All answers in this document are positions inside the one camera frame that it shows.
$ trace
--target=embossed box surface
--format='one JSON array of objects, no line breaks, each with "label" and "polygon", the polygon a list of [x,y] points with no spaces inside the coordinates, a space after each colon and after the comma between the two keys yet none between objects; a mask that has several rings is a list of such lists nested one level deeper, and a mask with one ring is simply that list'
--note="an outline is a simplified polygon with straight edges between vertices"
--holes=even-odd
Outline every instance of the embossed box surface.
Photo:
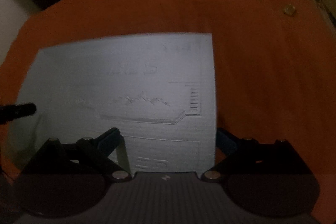
[{"label": "embossed box surface", "polygon": [[117,127],[132,172],[200,173],[214,164],[210,34],[105,37],[42,49],[21,87],[23,102],[34,102],[38,113],[11,127],[8,142],[18,150],[34,132],[38,149],[49,137],[70,143]]}]

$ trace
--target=ribbed gray surface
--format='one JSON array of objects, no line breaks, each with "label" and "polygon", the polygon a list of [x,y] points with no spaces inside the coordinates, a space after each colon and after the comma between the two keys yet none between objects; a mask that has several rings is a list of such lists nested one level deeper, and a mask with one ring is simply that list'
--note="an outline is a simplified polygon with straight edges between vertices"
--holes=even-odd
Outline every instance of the ribbed gray surface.
[{"label": "ribbed gray surface", "polygon": [[194,173],[138,173],[131,182],[110,187],[92,209],[63,219],[24,215],[16,224],[282,224],[316,222],[309,215],[272,219],[236,206],[218,184],[200,181]]}]

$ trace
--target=orange cloth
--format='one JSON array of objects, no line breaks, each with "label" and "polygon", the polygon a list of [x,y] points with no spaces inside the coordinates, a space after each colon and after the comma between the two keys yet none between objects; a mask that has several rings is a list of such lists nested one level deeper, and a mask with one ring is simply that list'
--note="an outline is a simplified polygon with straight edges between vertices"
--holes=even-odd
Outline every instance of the orange cloth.
[{"label": "orange cloth", "polygon": [[218,126],[265,143],[288,139],[321,174],[313,215],[333,223],[336,41],[312,0],[62,0],[21,28],[0,68],[0,103],[16,101],[39,48],[152,32],[212,33]]}]

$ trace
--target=orange blanket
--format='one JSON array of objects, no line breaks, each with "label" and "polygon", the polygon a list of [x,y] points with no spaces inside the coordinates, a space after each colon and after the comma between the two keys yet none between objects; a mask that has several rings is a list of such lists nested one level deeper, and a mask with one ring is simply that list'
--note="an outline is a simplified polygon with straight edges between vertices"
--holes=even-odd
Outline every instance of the orange blanket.
[{"label": "orange blanket", "polygon": [[336,41],[312,0],[62,0],[21,28],[0,68],[0,103],[16,101],[39,48],[152,32],[212,33],[218,126],[265,143],[288,139],[320,182],[313,215],[333,223]]}]

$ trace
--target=small yellow object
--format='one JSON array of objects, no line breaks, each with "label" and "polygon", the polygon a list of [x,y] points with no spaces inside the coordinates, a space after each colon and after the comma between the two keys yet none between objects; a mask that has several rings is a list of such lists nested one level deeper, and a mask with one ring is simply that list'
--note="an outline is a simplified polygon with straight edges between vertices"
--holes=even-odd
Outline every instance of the small yellow object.
[{"label": "small yellow object", "polygon": [[283,9],[283,12],[290,17],[292,17],[295,14],[295,11],[296,11],[295,7],[291,4],[286,5],[286,7]]}]

